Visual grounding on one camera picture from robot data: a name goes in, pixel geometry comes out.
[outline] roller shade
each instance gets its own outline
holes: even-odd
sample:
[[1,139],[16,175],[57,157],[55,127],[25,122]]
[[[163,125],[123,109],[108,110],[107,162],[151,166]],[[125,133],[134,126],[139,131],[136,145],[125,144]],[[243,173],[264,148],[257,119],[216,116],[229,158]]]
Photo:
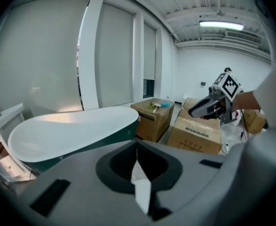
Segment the roller shade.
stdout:
[[35,0],[12,9],[0,32],[0,109],[25,118],[81,110],[76,71],[88,0]]
[[144,24],[144,79],[155,79],[156,31]]
[[103,4],[95,45],[95,80],[99,107],[133,101],[134,16]]

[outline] ceiling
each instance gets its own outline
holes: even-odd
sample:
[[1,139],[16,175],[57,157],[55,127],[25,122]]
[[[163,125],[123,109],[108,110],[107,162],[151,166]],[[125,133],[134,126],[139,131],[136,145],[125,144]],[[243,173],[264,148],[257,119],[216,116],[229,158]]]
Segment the ceiling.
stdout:
[[[254,0],[143,0],[159,13],[176,32],[176,44],[180,47],[213,46],[213,44],[242,49],[264,55],[269,60],[269,48],[260,21],[256,15]],[[221,28],[202,28],[201,20],[237,22],[244,31],[231,32]]]

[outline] fluorescent light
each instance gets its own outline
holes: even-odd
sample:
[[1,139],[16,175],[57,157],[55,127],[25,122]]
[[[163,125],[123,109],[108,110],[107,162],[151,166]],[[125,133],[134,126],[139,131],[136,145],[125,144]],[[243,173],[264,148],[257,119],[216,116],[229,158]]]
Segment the fluorescent light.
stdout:
[[234,30],[243,30],[244,26],[237,23],[221,22],[221,21],[200,21],[201,27],[217,27],[217,28],[228,28]]

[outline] bathtub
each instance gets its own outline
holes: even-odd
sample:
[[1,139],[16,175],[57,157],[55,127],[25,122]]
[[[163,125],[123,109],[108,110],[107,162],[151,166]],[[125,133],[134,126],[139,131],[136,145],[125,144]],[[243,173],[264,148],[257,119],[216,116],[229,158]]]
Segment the bathtub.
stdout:
[[18,160],[42,173],[72,154],[133,139],[138,116],[119,106],[37,116],[13,129],[8,146]]

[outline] person's arm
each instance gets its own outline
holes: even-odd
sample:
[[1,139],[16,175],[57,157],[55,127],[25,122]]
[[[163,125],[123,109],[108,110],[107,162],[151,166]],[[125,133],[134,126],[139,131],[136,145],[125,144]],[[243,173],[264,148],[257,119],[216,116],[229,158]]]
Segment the person's arm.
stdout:
[[237,94],[233,101],[232,111],[242,109],[260,110],[261,107],[258,104],[253,91]]

